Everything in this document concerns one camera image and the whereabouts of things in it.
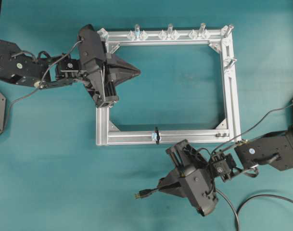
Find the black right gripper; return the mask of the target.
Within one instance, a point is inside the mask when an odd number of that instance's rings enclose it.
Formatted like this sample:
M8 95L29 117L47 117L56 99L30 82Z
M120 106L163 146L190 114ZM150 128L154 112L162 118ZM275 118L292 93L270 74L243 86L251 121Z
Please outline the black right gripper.
M157 188L160 192L186 198L178 181L179 177L186 177L195 171L200 171L203 177L210 178L207 160L200 154L200 151L189 144L187 139L166 149L166 153L174 163L174 169L167 176L159 179Z

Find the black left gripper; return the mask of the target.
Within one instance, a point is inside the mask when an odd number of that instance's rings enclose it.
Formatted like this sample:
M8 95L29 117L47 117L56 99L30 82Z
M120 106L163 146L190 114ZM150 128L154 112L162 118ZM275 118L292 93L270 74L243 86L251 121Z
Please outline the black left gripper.
M84 70L86 79L89 82L89 84L85 84L85 88L97 108L114 105L119 100L115 87L140 74L140 70L137 67L119 58L116 54L110 54L106 49L105 54L106 62L101 69L90 74Z

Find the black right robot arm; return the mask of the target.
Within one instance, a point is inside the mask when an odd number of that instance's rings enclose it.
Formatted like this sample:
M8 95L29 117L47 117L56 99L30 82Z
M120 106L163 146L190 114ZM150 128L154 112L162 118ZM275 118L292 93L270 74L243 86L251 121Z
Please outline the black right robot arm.
M190 146L187 140L178 142L166 150L175 167L166 177L159 180L157 189L186 197L185 185L181 184L179 179L191 173L202 173L206 181L202 195L209 196L215 190L216 177L227 181L239 174L247 174L248 170L261 165L271 165L279 171L293 168L293 125L284 131L270 132L256 139L238 143L234 151L243 168L236 166L231 154L220 151L206 160L200 150Z

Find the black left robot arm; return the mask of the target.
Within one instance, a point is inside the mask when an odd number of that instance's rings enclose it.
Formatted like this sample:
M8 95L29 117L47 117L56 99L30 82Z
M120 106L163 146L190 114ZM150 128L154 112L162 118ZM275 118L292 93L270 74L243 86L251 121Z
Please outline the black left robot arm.
M116 86L140 74L140 70L115 54L107 53L104 42L78 41L79 59L70 54L34 56L17 44L0 40L0 80L38 89L81 82L97 108L111 107L118 100Z

